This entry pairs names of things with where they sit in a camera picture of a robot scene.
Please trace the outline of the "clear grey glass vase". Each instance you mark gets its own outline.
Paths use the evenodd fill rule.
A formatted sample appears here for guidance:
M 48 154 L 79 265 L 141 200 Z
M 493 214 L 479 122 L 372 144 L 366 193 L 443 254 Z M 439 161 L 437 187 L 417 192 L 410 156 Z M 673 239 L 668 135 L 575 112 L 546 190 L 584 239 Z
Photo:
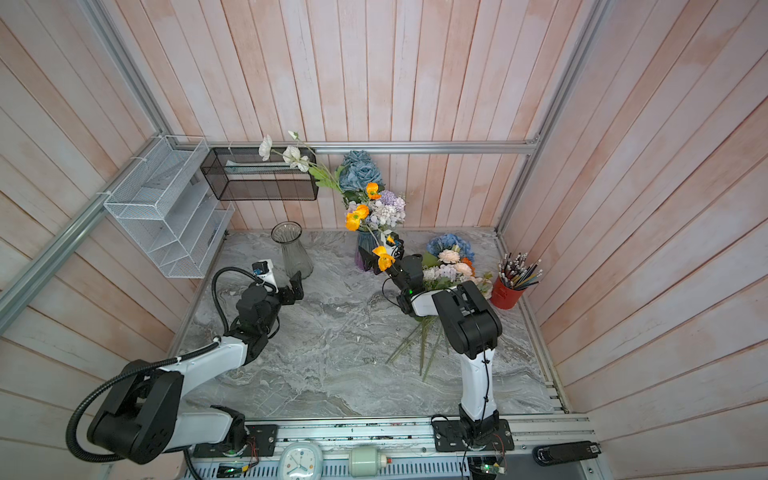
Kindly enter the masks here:
M 281 248 L 287 276 L 291 278 L 299 274 L 305 280 L 312 274 L 313 264 L 301 243 L 302 233 L 299 223 L 284 221 L 272 228 L 270 236 Z

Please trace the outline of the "blue purple glass vase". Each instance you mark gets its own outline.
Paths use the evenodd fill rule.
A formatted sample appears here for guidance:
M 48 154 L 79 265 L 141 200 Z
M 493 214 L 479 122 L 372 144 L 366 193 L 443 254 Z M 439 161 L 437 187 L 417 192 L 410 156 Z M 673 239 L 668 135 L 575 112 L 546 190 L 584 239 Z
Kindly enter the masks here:
M 355 263 L 357 267 L 366 272 L 380 273 L 378 266 L 379 256 L 374 252 L 378 247 L 378 237 L 375 233 L 358 231 Z

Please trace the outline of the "pastel purple flower bunch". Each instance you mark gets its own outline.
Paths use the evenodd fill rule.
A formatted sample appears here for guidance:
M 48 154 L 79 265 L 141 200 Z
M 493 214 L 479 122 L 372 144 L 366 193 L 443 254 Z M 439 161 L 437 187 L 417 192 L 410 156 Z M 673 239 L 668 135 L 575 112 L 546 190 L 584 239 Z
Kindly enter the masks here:
M 392 230 L 405 223 L 405 207 L 405 200 L 389 190 L 381 192 L 378 199 L 362 203 L 350 201 L 345 227 L 351 231 Z

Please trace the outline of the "white flower stem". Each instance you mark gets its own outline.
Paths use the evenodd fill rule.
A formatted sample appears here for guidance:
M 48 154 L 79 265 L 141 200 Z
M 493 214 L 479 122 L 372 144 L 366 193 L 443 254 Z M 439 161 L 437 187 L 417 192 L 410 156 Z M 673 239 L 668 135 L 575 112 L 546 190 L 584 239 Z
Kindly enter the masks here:
M 258 154 L 261 159 L 268 161 L 272 154 L 278 154 L 290 168 L 298 169 L 302 173 L 311 174 L 319 187 L 329 188 L 341 193 L 339 176 L 336 172 L 332 172 L 329 167 L 317 163 L 311 160 L 308 155 L 301 153 L 302 147 L 312 154 L 315 154 L 315 150 L 301 139 L 298 132 L 289 130 L 288 134 L 296 143 L 296 146 L 287 146 L 284 150 L 280 151 L 274 147 L 272 138 L 266 135 L 258 147 Z

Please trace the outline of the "blue rose bunch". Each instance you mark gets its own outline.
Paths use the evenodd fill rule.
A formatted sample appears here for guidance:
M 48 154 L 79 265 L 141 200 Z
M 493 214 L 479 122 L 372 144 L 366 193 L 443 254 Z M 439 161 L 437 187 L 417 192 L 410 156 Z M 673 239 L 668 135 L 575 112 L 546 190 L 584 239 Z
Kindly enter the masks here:
M 384 188 L 381 171 L 364 150 L 347 153 L 337 173 L 343 198 L 347 202 L 366 198 L 366 187 L 369 183 L 376 183 L 380 189 Z

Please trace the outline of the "orange poppy flower bunch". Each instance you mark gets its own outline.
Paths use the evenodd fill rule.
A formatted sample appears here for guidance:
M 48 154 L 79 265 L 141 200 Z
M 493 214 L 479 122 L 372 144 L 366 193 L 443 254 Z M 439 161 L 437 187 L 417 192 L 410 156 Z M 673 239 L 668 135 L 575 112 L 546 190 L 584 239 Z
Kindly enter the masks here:
M 357 233 L 355 261 L 359 268 L 381 271 L 395 263 L 394 229 L 405 219 L 405 200 L 375 182 L 367 183 L 358 200 L 349 200 L 345 227 Z

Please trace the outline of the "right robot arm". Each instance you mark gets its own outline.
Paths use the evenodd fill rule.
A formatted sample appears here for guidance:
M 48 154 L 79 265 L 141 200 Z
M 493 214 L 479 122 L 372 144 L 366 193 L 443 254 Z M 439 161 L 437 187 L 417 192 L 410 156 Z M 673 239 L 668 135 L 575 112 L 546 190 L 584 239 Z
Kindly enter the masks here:
M 397 259 L 385 246 L 360 247 L 358 251 L 366 271 L 385 273 L 398 287 L 400 310 L 413 317 L 437 317 L 449 345 L 460 356 L 459 419 L 440 422 L 434 432 L 443 439 L 456 434 L 465 448 L 483 448 L 501 426 L 493 396 L 492 363 L 503 328 L 495 311 L 472 280 L 428 291 L 420 255 Z

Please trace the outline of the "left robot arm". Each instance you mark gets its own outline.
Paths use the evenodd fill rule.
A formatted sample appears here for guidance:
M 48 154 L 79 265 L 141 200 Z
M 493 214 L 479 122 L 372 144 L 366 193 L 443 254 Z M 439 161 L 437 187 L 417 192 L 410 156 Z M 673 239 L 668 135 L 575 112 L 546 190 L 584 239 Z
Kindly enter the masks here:
M 242 413 L 223 405 L 187 413 L 179 407 L 200 385 L 256 360 L 279 331 L 281 308 L 303 298 L 300 274 L 279 287 L 270 268 L 262 261 L 245 274 L 252 282 L 223 336 L 176 357 L 133 361 L 89 394 L 68 422 L 69 451 L 86 462 L 127 459 L 143 465 L 161 454 L 203 444 L 226 456 L 246 450 L 250 439 Z

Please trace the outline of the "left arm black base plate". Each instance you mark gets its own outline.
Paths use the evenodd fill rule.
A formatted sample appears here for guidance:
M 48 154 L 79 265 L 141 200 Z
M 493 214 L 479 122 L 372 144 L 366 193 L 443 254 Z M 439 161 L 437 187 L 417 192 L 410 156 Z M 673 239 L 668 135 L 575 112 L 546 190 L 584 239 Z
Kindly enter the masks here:
M 272 456 L 277 440 L 277 424 L 238 424 L 232 426 L 219 443 L 194 447 L 195 458 L 256 458 Z

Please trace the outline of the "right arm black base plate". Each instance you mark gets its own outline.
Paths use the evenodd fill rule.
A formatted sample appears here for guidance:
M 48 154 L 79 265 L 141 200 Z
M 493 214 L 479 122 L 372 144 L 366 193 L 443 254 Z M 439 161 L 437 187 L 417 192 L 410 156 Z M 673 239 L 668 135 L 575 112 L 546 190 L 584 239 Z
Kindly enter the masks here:
M 507 420 L 490 417 L 482 422 L 451 420 L 436 415 L 430 420 L 438 452 L 512 451 L 514 441 Z

